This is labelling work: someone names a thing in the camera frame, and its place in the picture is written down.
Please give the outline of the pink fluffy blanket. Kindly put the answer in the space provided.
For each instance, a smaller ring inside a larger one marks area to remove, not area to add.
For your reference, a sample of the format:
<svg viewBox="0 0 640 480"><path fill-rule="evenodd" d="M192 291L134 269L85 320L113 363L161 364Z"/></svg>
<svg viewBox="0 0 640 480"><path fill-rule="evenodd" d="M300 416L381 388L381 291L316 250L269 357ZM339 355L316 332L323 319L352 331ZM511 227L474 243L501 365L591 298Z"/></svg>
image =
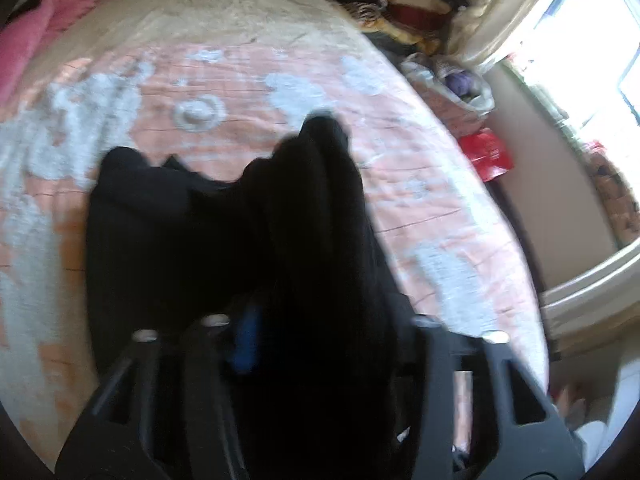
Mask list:
<svg viewBox="0 0 640 480"><path fill-rule="evenodd" d="M22 14L1 31L1 103L20 82L24 70L38 51L47 47L99 0L40 0L35 9Z"/></svg>

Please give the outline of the cream window curtain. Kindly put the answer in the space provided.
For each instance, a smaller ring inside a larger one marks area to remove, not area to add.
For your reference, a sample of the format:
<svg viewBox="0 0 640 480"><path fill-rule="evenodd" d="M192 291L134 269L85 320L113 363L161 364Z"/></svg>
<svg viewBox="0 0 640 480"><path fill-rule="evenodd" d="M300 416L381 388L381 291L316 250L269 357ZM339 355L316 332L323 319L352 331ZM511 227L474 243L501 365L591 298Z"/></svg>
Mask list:
<svg viewBox="0 0 640 480"><path fill-rule="evenodd" d="M507 56L552 0L476 0L452 21L446 55L486 72Z"/></svg>

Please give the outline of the black sweatshirt with orange cuffs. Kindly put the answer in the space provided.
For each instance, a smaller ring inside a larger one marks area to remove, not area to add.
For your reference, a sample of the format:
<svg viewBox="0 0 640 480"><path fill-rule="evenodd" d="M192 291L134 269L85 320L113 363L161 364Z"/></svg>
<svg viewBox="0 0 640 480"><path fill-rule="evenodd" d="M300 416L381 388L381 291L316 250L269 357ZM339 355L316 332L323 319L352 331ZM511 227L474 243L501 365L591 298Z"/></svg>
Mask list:
<svg viewBox="0 0 640 480"><path fill-rule="evenodd" d="M173 479L186 447L186 346L228 316L224 371L253 479L401 479L413 310L374 234L349 137L330 115L206 178L132 148L100 163L86 231L96 368L132 332L160 334L151 455Z"/></svg>

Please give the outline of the plastic bag with clothes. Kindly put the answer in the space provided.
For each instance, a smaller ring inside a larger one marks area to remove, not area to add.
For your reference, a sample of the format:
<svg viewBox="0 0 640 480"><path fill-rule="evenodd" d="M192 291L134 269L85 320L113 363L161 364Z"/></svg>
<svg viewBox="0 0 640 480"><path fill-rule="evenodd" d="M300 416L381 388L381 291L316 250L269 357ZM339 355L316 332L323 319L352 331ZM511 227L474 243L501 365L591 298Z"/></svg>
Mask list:
<svg viewBox="0 0 640 480"><path fill-rule="evenodd" d="M495 108L488 82L441 55L413 53L399 65L411 87L456 138L483 128Z"/></svg>

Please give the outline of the red bag on floor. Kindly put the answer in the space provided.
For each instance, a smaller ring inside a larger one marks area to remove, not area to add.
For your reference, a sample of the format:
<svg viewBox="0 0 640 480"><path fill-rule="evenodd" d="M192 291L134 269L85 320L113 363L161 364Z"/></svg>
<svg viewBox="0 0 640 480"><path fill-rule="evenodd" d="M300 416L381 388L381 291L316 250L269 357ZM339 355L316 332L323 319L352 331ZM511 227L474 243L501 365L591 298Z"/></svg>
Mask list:
<svg viewBox="0 0 640 480"><path fill-rule="evenodd" d="M458 144L483 182L490 182L514 168L506 144L489 128L462 136Z"/></svg>

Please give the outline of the peach and white bedspread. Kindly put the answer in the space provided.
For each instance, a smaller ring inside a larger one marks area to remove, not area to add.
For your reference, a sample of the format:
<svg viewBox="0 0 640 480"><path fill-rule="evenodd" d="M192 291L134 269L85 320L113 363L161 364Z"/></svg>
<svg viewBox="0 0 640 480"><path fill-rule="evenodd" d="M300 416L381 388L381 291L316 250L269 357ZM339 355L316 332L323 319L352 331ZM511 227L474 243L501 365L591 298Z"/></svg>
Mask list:
<svg viewBox="0 0 640 480"><path fill-rule="evenodd" d="M457 332L507 332L546 382L538 300L510 226L457 141L326 0L102 0L1 110L1 401L52 465L96 383L82 245L115 146L237 177L319 110L352 136L404 292Z"/></svg>

